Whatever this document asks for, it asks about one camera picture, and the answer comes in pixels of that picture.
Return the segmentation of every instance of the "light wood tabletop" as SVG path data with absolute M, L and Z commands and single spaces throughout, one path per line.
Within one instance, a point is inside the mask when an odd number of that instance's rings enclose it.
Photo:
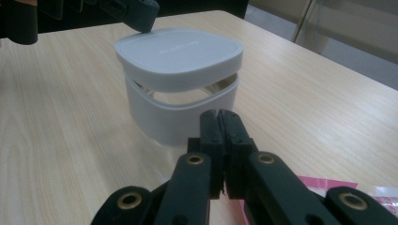
M 398 187 L 398 92 L 221 11 L 158 18 L 244 46 L 234 111 L 258 148 L 297 175 Z M 186 146 L 151 141 L 130 116 L 115 42 L 125 24 L 0 47 L 0 224 L 89 224 L 111 193 L 167 181 Z M 211 201 L 210 224 L 243 224 Z

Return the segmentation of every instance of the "floor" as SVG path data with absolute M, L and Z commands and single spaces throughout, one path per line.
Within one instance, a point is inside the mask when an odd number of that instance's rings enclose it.
M 248 6 L 245 20 L 288 40 L 291 39 L 296 28 L 294 23 L 252 6 Z M 379 83 L 383 83 L 398 90 L 397 64 L 347 46 L 333 39 L 329 40 L 326 49 L 321 55 Z

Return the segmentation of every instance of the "white lid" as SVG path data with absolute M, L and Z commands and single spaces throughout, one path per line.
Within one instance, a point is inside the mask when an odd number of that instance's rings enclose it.
M 158 92 L 189 91 L 225 79 L 240 69 L 243 52 L 232 39 L 187 28 L 124 37 L 115 48 L 126 75 Z

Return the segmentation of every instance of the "wood grain surface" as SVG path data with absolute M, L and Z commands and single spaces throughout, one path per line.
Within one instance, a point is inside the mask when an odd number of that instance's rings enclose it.
M 158 18 L 240 41 L 234 111 L 298 175 L 398 187 L 398 92 L 221 11 Z M 135 125 L 114 44 L 125 24 L 0 48 L 0 224 L 89 224 L 115 190 L 167 181 L 186 146 Z M 210 224 L 243 224 L 237 201 Z

